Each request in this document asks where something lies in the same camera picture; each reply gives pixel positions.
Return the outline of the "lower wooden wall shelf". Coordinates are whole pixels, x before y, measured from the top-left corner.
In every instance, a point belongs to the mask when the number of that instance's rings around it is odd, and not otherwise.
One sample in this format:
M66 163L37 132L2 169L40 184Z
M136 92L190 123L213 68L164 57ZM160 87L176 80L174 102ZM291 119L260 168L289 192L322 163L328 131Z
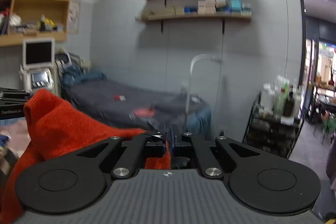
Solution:
M250 21L252 5L242 0L200 0L197 5L144 9L135 18L139 22L153 22L186 18L219 18Z

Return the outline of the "white monitor machine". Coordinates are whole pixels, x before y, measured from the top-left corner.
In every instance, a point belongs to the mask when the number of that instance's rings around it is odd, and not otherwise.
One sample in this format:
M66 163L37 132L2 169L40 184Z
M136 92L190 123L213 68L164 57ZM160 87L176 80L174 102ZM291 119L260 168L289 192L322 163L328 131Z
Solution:
M26 92L35 94L46 89L58 95L54 38L23 41L19 74Z

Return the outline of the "pink dotted bed sheet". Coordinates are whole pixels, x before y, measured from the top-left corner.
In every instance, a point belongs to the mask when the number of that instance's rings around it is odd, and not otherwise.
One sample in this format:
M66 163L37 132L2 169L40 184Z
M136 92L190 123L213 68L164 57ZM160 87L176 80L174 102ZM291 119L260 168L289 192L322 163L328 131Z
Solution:
M31 141L25 118L1 120L1 135L9 137L7 147L16 157L23 155Z

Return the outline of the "black metal trolley rack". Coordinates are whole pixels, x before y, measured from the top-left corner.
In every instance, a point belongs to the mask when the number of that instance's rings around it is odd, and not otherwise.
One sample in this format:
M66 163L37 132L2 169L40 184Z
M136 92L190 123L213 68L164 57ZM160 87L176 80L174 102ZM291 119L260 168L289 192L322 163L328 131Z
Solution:
M288 159L304 123L301 100L296 80L278 75L265 83L252 104L243 143Z

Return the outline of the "dark grey massage bed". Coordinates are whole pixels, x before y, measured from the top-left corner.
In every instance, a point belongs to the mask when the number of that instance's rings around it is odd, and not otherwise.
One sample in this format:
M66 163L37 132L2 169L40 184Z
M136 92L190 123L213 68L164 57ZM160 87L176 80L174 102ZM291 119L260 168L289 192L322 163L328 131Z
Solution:
M65 100L109 126L160 131L171 139L184 132L210 134L211 108L198 96L191 96L187 107L185 92L140 89L109 80L101 72L83 72L77 65L60 69L60 81Z

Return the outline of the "orange knit sweater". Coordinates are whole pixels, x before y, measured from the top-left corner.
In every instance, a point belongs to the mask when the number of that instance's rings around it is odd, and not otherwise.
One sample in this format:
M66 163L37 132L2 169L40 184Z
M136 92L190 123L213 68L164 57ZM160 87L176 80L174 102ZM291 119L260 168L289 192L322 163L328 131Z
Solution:
M147 157L144 167L128 179L116 180L101 199L68 214L42 214L25 209L15 192L19 175L27 168L63 156L109 137L131 140L146 131L112 128L74 109L67 101L46 90L37 92L24 106L31 141L7 180L1 205L2 223L26 215L29 223L169 223L172 179L164 172L170 165L163 157Z

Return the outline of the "wooden wall cabinet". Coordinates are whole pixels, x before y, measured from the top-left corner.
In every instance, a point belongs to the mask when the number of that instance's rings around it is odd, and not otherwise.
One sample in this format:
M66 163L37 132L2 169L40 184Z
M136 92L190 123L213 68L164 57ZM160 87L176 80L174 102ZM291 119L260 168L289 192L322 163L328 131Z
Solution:
M1 0L1 47L30 38L65 42L70 6L71 0Z

